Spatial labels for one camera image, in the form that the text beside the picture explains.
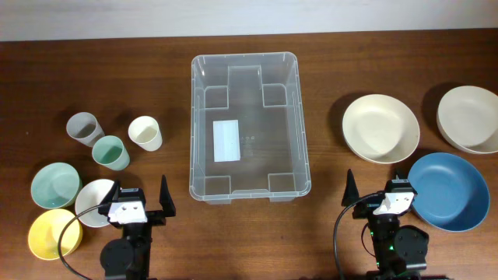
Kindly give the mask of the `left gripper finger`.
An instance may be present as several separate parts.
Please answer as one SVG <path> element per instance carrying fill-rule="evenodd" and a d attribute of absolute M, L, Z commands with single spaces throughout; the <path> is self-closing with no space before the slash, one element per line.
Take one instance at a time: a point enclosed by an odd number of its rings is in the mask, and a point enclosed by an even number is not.
<path fill-rule="evenodd" d="M 174 217 L 176 215 L 176 207 L 170 195 L 169 188 L 167 185 L 167 178 L 165 175 L 162 175 L 161 178 L 160 204 L 162 206 L 163 215 L 165 217 Z"/>
<path fill-rule="evenodd" d="M 119 192 L 121 189 L 121 183 L 119 180 L 115 180 L 113 182 L 113 185 L 111 189 L 108 191 L 108 193 L 104 196 L 101 204 L 104 207 L 110 207 L 110 205 L 114 202 L 117 202 L 119 199 Z"/>

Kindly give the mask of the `white small bowl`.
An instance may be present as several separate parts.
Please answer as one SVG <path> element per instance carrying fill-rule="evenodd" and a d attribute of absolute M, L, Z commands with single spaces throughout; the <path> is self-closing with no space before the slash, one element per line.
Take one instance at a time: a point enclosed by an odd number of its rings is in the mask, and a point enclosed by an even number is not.
<path fill-rule="evenodd" d="M 99 179 L 88 183 L 79 192 L 75 200 L 75 213 L 79 215 L 88 208 L 99 205 L 113 184 L 114 182 L 109 179 Z M 91 228 L 101 228 L 109 225 L 107 217 L 100 215 L 97 209 L 80 216 L 79 221 Z"/>

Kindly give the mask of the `cream large bowl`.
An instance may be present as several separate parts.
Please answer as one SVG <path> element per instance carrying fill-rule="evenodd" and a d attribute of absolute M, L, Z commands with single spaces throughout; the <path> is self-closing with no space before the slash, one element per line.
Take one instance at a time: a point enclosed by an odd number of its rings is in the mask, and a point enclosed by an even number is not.
<path fill-rule="evenodd" d="M 346 108 L 342 134 L 361 159 L 379 164 L 399 163 L 411 156 L 420 140 L 419 122 L 402 101 L 370 94 Z"/>

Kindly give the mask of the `mint green small bowl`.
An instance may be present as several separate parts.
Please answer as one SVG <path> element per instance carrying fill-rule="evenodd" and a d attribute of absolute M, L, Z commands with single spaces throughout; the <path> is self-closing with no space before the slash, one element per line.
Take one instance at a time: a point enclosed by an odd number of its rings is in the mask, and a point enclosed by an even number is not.
<path fill-rule="evenodd" d="M 36 205 L 56 209 L 73 205 L 81 189 L 81 178 L 73 166 L 51 163 L 34 176 L 30 193 Z"/>

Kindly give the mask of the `blue large bowl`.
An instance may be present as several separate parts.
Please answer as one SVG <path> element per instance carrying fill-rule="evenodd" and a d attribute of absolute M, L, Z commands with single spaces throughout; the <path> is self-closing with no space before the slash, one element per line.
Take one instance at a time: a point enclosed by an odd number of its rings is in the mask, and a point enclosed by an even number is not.
<path fill-rule="evenodd" d="M 435 152 L 418 159 L 408 180 L 418 192 L 412 207 L 425 222 L 448 232 L 465 232 L 487 217 L 491 197 L 483 175 L 459 156 Z"/>

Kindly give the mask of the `mint green plastic cup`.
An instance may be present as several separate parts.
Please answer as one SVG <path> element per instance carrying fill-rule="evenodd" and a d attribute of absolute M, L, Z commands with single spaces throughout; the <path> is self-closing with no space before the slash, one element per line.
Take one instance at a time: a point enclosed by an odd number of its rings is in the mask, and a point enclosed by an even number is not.
<path fill-rule="evenodd" d="M 108 169 L 124 170 L 130 163 L 130 156 L 122 140 L 113 135 L 100 138 L 92 149 L 95 162 Z"/>

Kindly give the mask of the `yellow small bowl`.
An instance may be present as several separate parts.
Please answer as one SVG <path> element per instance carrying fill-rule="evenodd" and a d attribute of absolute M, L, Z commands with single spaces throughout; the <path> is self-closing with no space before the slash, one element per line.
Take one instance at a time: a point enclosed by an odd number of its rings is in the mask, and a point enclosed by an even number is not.
<path fill-rule="evenodd" d="M 61 231 L 75 215 L 65 209 L 52 209 L 40 215 L 30 227 L 28 244 L 31 252 L 46 261 L 59 259 L 58 239 Z M 82 241 L 82 226 L 75 220 L 65 231 L 62 239 L 63 256 L 74 252 Z"/>

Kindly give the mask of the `cream plastic cup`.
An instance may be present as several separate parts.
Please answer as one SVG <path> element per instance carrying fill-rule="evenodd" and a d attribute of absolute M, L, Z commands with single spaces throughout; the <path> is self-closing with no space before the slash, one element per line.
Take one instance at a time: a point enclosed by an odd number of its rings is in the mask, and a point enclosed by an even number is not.
<path fill-rule="evenodd" d="M 150 116 L 134 119 L 128 126 L 128 137 L 148 152 L 156 151 L 163 144 L 160 126 L 157 120 Z"/>

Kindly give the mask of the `grey plastic cup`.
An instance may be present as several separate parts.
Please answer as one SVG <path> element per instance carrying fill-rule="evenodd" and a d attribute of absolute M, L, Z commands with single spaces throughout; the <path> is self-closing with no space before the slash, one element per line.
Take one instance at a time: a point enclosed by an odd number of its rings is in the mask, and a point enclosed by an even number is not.
<path fill-rule="evenodd" d="M 105 136 L 96 117 L 88 112 L 80 112 L 70 117 L 66 124 L 66 132 L 71 138 L 88 147 L 93 147 Z"/>

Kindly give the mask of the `beige large bowl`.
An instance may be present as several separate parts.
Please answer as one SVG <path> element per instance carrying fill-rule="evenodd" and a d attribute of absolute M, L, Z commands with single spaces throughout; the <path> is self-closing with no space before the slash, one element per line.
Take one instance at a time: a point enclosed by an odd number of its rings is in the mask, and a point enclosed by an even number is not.
<path fill-rule="evenodd" d="M 459 86 L 443 95 L 437 127 L 444 139 L 463 152 L 497 152 L 497 95 L 478 86 Z"/>

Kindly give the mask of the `clear plastic storage container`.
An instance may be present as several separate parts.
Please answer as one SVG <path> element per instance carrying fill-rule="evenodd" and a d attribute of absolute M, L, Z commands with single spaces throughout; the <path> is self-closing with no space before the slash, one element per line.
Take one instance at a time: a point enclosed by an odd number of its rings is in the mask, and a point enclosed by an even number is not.
<path fill-rule="evenodd" d="M 238 120 L 240 160 L 215 162 L 213 122 Z M 299 65 L 291 52 L 204 54 L 191 62 L 190 195 L 292 201 L 311 189 Z"/>

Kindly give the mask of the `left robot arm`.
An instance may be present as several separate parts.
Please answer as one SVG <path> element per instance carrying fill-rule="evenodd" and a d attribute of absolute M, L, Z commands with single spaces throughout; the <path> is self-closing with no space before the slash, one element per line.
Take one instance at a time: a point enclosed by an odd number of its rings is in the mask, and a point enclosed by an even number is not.
<path fill-rule="evenodd" d="M 164 226 L 166 218 L 176 215 L 167 178 L 160 185 L 160 210 L 147 211 L 146 198 L 141 188 L 123 188 L 118 180 L 99 204 L 98 213 L 107 218 L 122 237 L 105 245 L 100 253 L 100 264 L 106 279 L 147 279 L 153 242 L 154 226 Z"/>

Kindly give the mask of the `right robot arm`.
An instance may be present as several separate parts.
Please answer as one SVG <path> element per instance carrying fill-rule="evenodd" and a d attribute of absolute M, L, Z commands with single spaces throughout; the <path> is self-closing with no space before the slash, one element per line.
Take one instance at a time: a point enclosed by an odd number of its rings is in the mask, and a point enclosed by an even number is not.
<path fill-rule="evenodd" d="M 420 279 L 426 269 L 429 235 L 415 226 L 401 226 L 399 218 L 410 211 L 417 192 L 407 179 L 395 178 L 382 191 L 359 196 L 353 172 L 348 170 L 341 219 L 352 209 L 354 219 L 365 219 L 370 231 L 377 270 L 367 279 Z"/>

